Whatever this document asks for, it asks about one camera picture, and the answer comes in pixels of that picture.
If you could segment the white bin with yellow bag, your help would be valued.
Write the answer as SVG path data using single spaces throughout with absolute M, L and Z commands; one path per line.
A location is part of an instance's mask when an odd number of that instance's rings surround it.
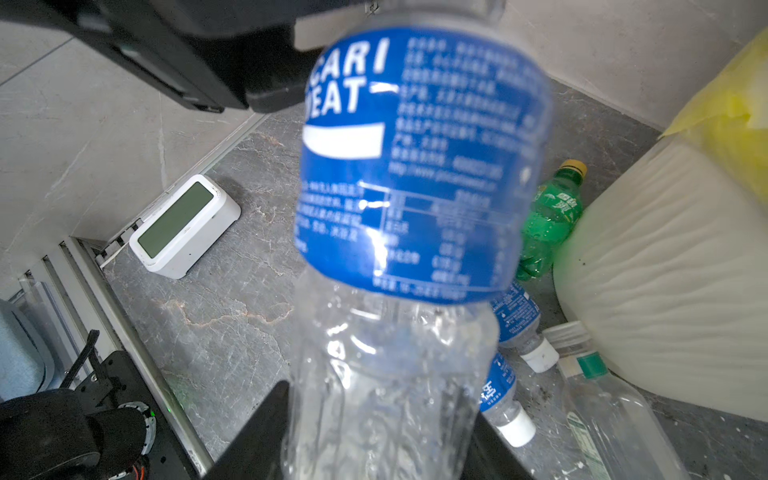
M 767 417 L 767 36 L 585 210 L 554 263 L 570 321 L 652 393 Z

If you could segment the white digital display device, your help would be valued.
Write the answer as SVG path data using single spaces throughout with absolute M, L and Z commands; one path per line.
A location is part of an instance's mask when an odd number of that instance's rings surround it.
M 195 174 L 142 221 L 129 245 L 147 271 L 178 280 L 240 216 L 221 186 Z

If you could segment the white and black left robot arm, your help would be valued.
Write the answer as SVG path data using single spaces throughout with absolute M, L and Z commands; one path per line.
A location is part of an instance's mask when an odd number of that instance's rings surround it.
M 64 31 L 179 105 L 272 113 L 303 100 L 318 47 L 299 20 L 360 1 L 4 1 L 5 21 Z

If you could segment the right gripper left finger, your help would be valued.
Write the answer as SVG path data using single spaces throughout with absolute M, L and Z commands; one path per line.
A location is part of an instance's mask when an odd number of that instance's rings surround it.
M 282 454 L 289 424 L 289 393 L 288 381 L 274 385 L 203 476 L 205 480 L 285 479 Z

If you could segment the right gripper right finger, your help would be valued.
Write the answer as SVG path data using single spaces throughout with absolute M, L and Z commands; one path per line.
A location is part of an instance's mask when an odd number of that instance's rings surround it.
M 477 415 L 470 440 L 464 480 L 533 480 L 482 413 Z

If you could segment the blue label bottle white cap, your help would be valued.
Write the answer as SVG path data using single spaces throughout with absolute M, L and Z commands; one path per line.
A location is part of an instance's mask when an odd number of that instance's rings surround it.
M 514 350 L 535 373 L 556 365 L 558 352 L 539 332 L 540 308 L 519 283 L 513 281 L 490 305 L 499 324 L 500 349 Z

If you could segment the green bottle near bin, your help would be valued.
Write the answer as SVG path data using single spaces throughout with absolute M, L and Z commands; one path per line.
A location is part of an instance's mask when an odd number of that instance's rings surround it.
M 538 187 L 522 231 L 518 281 L 540 278 L 552 267 L 557 251 L 583 214 L 581 186 L 587 171 L 585 163 L 569 159 Z

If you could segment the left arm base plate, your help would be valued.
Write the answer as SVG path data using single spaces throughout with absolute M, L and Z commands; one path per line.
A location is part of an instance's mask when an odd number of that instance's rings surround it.
M 171 428 L 130 356 L 102 360 L 91 330 L 60 387 L 74 392 L 88 427 L 92 459 L 66 479 L 199 479 L 201 474 Z

